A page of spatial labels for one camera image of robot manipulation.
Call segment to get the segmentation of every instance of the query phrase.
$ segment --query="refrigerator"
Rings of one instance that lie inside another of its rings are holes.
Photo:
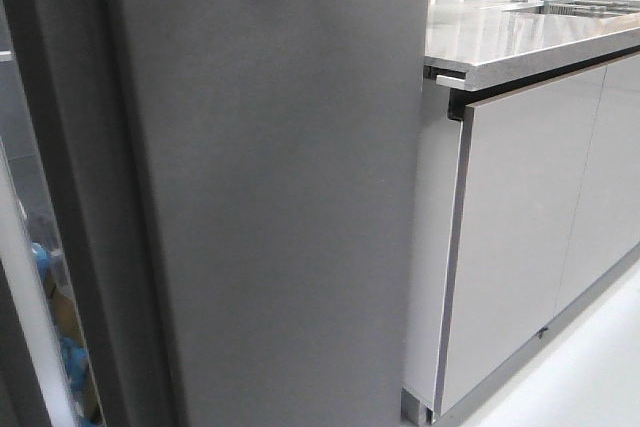
[[[398,425],[427,1],[3,4],[7,418]]]

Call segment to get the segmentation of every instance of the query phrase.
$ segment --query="handleless cabinet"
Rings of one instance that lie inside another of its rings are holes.
[[[607,66],[557,312],[640,242],[640,56]]]
[[[470,103],[461,122],[425,81],[405,388],[436,413],[554,316],[605,72]]]

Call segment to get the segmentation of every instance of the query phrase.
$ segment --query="cabinet door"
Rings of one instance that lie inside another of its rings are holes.
[[[640,55],[610,64],[557,312],[640,242]]]
[[[553,317],[604,73],[467,108],[441,412]]]

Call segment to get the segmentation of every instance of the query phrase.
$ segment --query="dark gray panel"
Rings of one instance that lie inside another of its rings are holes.
[[[185,425],[399,418],[426,0],[115,0]]]
[[[35,155],[9,161],[13,182],[29,217],[53,218],[42,167]]]
[[[0,136],[8,159],[35,153],[35,140],[23,99],[16,63],[0,62]]]
[[[106,424],[173,426],[104,2],[4,2]]]
[[[2,376],[0,376],[0,425],[19,425],[9,397],[9,389]]]

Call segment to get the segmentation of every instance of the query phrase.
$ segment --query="blue object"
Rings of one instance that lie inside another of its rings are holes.
[[[69,379],[69,388],[72,393],[81,392],[87,380],[87,350],[78,347],[68,337],[60,339],[62,362]]]
[[[49,252],[47,252],[40,244],[37,242],[31,243],[31,252],[33,253],[33,258],[36,261],[36,266],[38,267],[38,274],[40,274],[40,280],[44,280],[47,275],[47,270],[49,269],[49,265],[51,264],[51,257],[49,256]]]

